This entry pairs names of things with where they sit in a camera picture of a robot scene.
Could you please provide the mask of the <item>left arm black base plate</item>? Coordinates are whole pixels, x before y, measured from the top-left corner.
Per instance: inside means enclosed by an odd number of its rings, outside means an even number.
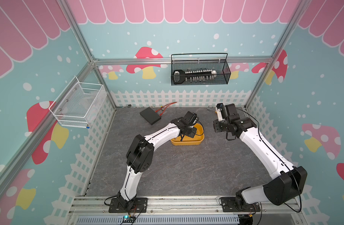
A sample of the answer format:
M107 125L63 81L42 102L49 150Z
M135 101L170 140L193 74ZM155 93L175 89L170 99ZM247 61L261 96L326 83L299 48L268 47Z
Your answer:
M148 204L148 198L134 198L131 201L125 199L113 198L109 204L109 213L145 213Z

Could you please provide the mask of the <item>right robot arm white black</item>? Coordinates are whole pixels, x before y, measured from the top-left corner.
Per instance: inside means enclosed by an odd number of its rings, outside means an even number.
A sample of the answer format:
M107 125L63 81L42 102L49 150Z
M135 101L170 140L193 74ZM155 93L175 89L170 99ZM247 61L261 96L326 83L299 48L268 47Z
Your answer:
M238 204L271 202L282 205L300 197L307 179L307 171L284 158L260 133L258 126L249 118L213 122L216 133L226 132L244 142L265 166L272 180L264 185L248 187L236 193Z

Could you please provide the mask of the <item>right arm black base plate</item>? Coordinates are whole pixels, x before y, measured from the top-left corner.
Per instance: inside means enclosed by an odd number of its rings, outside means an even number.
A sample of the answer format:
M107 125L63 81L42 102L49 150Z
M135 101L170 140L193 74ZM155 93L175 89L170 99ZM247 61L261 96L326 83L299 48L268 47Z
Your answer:
M261 211L260 204L245 203L240 197L220 197L219 204L223 212L244 212L255 214Z

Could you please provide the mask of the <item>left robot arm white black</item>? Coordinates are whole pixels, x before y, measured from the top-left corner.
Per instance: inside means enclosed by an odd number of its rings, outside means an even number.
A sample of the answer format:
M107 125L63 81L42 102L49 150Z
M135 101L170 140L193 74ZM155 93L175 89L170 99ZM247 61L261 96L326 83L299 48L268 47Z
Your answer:
M162 129L146 136L137 135L127 154L127 174L117 199L125 211L134 208L137 187L141 176L152 164L154 151L166 142L177 137L194 137L197 129L194 125L198 119L177 118Z

